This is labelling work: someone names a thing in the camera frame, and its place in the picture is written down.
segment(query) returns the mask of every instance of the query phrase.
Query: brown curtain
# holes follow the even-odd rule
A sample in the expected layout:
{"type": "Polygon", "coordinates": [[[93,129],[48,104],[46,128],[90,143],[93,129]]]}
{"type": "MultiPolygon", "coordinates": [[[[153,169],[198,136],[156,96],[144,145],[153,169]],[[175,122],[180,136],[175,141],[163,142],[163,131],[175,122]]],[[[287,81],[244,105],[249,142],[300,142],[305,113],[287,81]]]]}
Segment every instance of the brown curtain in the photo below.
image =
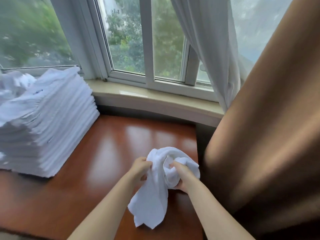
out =
{"type": "Polygon", "coordinates": [[[293,0],[205,165],[205,184],[254,237],[320,239],[320,0],[293,0]]]}

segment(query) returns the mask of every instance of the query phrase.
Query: person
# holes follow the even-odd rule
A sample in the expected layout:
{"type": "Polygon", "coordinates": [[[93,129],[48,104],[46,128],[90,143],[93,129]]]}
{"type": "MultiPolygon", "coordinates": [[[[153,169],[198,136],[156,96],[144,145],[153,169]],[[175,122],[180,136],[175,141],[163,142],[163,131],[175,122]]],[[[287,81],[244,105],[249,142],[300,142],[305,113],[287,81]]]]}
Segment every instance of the person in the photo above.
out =
{"type": "MultiPolygon", "coordinates": [[[[214,198],[208,188],[190,169],[174,161],[180,182],[177,189],[186,192],[200,219],[208,239],[254,239],[214,198]]],[[[106,197],[74,230],[67,240],[114,239],[122,216],[132,197],[134,187],[147,179],[152,167],[145,157],[137,158],[130,170],[118,181],[106,197]]]]}

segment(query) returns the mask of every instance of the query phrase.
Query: table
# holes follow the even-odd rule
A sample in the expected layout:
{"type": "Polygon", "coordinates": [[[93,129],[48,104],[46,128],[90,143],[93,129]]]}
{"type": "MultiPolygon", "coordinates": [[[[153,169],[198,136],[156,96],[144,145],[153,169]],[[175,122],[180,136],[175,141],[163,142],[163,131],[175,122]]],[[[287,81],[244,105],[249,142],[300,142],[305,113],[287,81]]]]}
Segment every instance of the table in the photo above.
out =
{"type": "MultiPolygon", "coordinates": [[[[101,115],[51,179],[0,170],[0,228],[11,233],[65,240],[135,158],[173,146],[198,161],[192,125],[101,115]]],[[[169,190],[164,221],[136,228],[126,209],[115,239],[202,239],[188,195],[169,190]]]]}

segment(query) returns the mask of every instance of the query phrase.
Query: reddish-brown table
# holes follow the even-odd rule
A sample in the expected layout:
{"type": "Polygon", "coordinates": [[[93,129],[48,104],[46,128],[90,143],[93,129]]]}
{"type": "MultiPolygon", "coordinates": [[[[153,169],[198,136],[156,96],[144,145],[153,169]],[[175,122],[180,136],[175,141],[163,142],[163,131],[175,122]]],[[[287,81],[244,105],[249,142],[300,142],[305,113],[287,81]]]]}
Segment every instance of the reddish-brown table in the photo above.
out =
{"type": "MultiPolygon", "coordinates": [[[[101,115],[59,173],[42,179],[0,170],[0,228],[16,234],[65,240],[151,149],[172,146],[198,161],[191,125],[101,115]]],[[[202,239],[189,197],[169,190],[168,210],[154,230],[136,228],[128,209],[115,239],[202,239]]]]}

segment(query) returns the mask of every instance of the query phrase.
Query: window pane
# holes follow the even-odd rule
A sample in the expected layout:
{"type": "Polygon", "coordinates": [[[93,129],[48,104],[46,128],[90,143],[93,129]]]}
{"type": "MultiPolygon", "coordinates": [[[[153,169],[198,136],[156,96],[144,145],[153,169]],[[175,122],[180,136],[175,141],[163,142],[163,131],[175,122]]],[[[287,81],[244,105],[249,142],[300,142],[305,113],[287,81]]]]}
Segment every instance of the window pane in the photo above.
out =
{"type": "Polygon", "coordinates": [[[170,0],[151,0],[154,75],[180,80],[184,34],[170,0]]]}
{"type": "Polygon", "coordinates": [[[145,73],[139,0],[98,0],[116,70],[145,73]]]}
{"type": "Polygon", "coordinates": [[[292,0],[231,0],[239,53],[255,63],[292,0]]]}
{"type": "Polygon", "coordinates": [[[0,0],[3,68],[77,64],[50,0],[0,0]]]}
{"type": "Polygon", "coordinates": [[[197,82],[202,83],[210,83],[209,77],[207,75],[207,72],[204,71],[205,67],[203,66],[202,62],[199,62],[199,69],[198,69],[198,75],[197,75],[197,82]]]}

